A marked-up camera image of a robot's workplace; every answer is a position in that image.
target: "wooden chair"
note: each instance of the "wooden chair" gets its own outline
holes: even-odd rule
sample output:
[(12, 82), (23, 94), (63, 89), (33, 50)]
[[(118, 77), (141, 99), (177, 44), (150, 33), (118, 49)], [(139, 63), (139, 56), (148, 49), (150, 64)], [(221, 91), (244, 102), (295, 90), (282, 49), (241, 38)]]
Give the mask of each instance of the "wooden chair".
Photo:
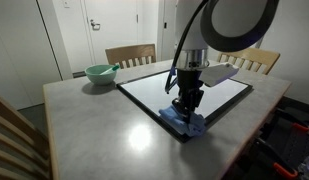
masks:
[(267, 75), (280, 57), (280, 54), (256, 48), (247, 48), (237, 52), (221, 52), (217, 61), (221, 62), (223, 57), (225, 57), (225, 62), (237, 65), (239, 68), (242, 68), (243, 64), (247, 62), (246, 69), (251, 70), (254, 66), (252, 70), (254, 72), (258, 72), (260, 67), (265, 65), (266, 67), (262, 74)]
[(119, 64), (121, 69), (124, 69), (123, 62), (125, 62), (126, 67), (131, 67), (131, 62), (133, 66), (143, 65), (144, 60), (146, 64), (156, 62), (155, 55), (155, 44), (142, 44), (134, 46), (116, 47), (111, 49), (106, 49), (106, 56), (108, 63), (115, 65)]
[(0, 97), (0, 179), (52, 179), (47, 137)]

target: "light switch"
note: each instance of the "light switch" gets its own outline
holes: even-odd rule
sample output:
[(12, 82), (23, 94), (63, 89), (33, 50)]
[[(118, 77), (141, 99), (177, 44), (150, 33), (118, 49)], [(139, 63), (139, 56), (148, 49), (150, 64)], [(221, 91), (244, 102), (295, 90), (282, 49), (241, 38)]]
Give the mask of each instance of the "light switch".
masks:
[(64, 8), (70, 8), (70, 0), (63, 0)]

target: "towel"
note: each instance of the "towel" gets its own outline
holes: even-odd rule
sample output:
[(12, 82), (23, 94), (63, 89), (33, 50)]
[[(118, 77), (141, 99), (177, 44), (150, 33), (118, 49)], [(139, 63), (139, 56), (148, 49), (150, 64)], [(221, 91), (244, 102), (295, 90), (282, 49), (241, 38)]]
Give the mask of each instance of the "towel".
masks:
[(190, 137), (201, 136), (205, 133), (206, 120), (202, 115), (191, 112), (190, 122), (187, 124), (183, 121), (183, 116), (171, 105), (166, 109), (160, 109), (161, 118), (172, 126), (181, 135), (187, 134)]

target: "wall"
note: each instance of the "wall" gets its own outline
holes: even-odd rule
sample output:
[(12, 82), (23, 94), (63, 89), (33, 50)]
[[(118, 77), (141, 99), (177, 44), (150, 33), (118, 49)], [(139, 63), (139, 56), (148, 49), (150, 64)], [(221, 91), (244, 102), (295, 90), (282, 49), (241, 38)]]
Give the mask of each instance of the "wall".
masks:
[(138, 43), (155, 43), (157, 48), (159, 0), (139, 0), (139, 40)]
[(309, 0), (281, 0), (261, 48), (281, 53), (270, 75), (292, 81), (286, 96), (309, 104)]
[(14, 108), (32, 106), (24, 84), (0, 38), (0, 96)]

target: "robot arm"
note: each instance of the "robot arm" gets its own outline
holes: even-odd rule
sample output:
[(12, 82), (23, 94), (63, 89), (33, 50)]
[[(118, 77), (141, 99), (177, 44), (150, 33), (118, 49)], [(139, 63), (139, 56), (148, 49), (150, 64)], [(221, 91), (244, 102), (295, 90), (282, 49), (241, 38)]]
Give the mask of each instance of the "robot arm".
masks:
[[(204, 92), (199, 88), (203, 83), (212, 87), (238, 72), (238, 68), (229, 64), (208, 67), (207, 45), (223, 52), (251, 46), (266, 33), (278, 2), (178, 0), (176, 38), (179, 41), (165, 91), (168, 93), (176, 83), (179, 86), (179, 97), (172, 104), (184, 115), (185, 122), (200, 104)], [(176, 70), (177, 78), (171, 85)]]

